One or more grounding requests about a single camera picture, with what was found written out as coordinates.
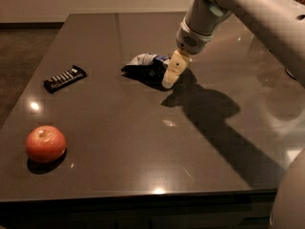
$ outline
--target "dark tabletop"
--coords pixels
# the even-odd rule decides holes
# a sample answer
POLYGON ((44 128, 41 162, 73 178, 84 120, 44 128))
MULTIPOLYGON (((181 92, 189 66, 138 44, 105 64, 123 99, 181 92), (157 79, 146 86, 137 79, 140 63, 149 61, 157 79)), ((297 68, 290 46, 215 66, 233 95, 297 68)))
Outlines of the dark tabletop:
POLYGON ((1 201, 277 188, 305 143, 305 93, 237 18, 173 90, 121 75, 140 53, 172 55, 183 16, 69 16, 1 129, 1 201), (44 78, 71 65, 88 77, 47 93, 44 78), (68 151, 41 170, 24 143, 45 124, 65 134, 68 151))

